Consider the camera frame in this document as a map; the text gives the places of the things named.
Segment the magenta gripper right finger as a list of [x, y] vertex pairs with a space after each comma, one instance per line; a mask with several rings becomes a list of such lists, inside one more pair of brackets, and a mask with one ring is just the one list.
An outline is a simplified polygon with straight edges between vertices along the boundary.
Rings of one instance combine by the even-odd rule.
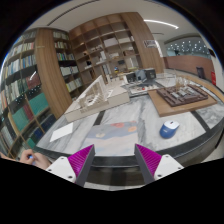
[[160, 155], [139, 144], [135, 145], [134, 154], [146, 184], [183, 169], [169, 154]]

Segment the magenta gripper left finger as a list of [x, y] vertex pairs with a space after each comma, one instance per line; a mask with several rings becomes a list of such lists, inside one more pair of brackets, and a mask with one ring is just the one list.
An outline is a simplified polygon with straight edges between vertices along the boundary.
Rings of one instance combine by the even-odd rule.
[[94, 156], [95, 147], [94, 145], [90, 145], [69, 157], [59, 157], [47, 168], [47, 171], [83, 187]]

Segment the person's hand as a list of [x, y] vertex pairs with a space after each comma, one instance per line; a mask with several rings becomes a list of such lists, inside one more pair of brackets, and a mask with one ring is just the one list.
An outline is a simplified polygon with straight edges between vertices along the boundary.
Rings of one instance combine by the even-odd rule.
[[31, 149], [24, 150], [21, 154], [20, 161], [25, 164], [34, 165], [38, 168], [46, 170], [51, 162], [41, 153], [34, 153]]

